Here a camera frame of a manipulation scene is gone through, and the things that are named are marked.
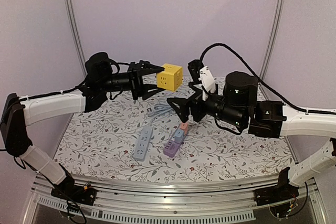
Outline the yellow cube socket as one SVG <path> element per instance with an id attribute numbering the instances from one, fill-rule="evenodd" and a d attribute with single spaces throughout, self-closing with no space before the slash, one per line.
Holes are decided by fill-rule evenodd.
<path id="1" fill-rule="evenodd" d="M 162 65 L 163 71 L 156 75 L 158 88 L 176 91 L 183 82 L 183 67 L 165 63 Z"/>

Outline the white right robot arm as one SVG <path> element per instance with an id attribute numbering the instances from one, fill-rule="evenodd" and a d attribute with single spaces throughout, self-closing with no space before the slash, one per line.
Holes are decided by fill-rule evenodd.
<path id="1" fill-rule="evenodd" d="M 257 137 L 321 136 L 329 140 L 315 153 L 279 173 L 278 184 L 271 190 L 276 201 L 284 200 L 292 188 L 335 165 L 335 110 L 301 108 L 289 102 L 267 85 L 247 65 L 250 74 L 234 71 L 225 77 L 222 94 L 209 68 L 203 64 L 205 54 L 215 47 L 224 47 L 239 60 L 242 57 L 224 43 L 208 46 L 199 59 L 188 64 L 194 90 L 189 98 L 168 98 L 167 102 L 185 123 L 191 116 L 199 122 L 213 117 L 216 126 L 235 135 L 243 130 Z"/>

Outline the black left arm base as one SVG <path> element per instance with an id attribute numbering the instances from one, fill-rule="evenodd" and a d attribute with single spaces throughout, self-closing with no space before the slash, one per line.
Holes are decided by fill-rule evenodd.
<path id="1" fill-rule="evenodd" d="M 84 185 L 76 185 L 72 175 L 65 171 L 65 179 L 54 185 L 51 195 L 60 199 L 74 200 L 76 203 L 93 206 L 96 199 L 97 190 L 88 181 Z"/>

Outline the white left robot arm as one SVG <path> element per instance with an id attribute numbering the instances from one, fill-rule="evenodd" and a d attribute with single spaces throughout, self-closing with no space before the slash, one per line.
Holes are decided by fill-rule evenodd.
<path id="1" fill-rule="evenodd" d="M 1 118 L 5 151 L 48 178 L 67 200 L 73 200 L 78 195 L 73 177 L 33 145 L 26 127 L 65 114 L 95 111 L 107 101 L 108 93 L 130 91 L 134 100 L 146 100 L 162 91 L 155 84 L 145 84 L 143 77 L 160 73 L 164 67 L 141 60 L 129 63 L 127 71 L 121 72 L 121 65 L 110 59 L 106 52 L 98 52 L 85 63 L 87 75 L 84 81 L 72 89 L 31 97 L 19 97 L 12 93 L 7 97 Z"/>

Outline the purple power strip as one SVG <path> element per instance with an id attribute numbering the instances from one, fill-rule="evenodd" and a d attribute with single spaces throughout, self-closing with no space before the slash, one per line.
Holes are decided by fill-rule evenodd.
<path id="1" fill-rule="evenodd" d="M 184 140 L 187 136 L 187 135 L 184 136 L 184 140 L 181 144 L 177 144 L 177 143 L 174 142 L 174 134 L 175 134 L 175 132 L 173 133 L 172 137 L 168 140 L 168 142 L 163 147 L 163 154 L 168 156 L 168 157 L 174 157 L 175 156 L 175 154 L 177 153 L 177 151 L 179 150 L 179 148 L 181 147 L 181 145 L 183 144 L 183 142 L 184 142 Z"/>

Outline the light blue power strip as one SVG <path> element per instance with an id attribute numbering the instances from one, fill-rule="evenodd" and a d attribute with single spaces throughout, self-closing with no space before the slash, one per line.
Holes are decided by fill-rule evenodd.
<path id="1" fill-rule="evenodd" d="M 149 143 L 153 134 L 152 126 L 144 126 L 137 139 L 132 157 L 136 161 L 144 161 L 148 151 Z"/>

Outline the pink plug adapter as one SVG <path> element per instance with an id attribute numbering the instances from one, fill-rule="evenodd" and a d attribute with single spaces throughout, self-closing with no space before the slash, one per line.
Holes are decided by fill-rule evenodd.
<path id="1" fill-rule="evenodd" d="M 186 123 L 181 123 L 180 124 L 180 129 L 183 131 L 184 136 L 186 136 L 187 133 L 188 133 L 188 123 L 187 122 Z"/>

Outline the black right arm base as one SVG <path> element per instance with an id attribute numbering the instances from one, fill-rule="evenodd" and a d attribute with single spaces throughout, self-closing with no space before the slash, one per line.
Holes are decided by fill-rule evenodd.
<path id="1" fill-rule="evenodd" d="M 299 196 L 298 187 L 289 184 L 289 167 L 283 169 L 278 176 L 278 182 L 274 186 L 254 190 L 254 201 L 257 206 L 277 203 Z"/>

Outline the blue plug adapter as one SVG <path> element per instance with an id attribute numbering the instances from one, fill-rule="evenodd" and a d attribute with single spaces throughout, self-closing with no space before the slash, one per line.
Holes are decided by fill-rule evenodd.
<path id="1" fill-rule="evenodd" d="M 182 129 L 177 129 L 174 134 L 174 142 L 181 144 L 184 140 L 184 131 Z"/>

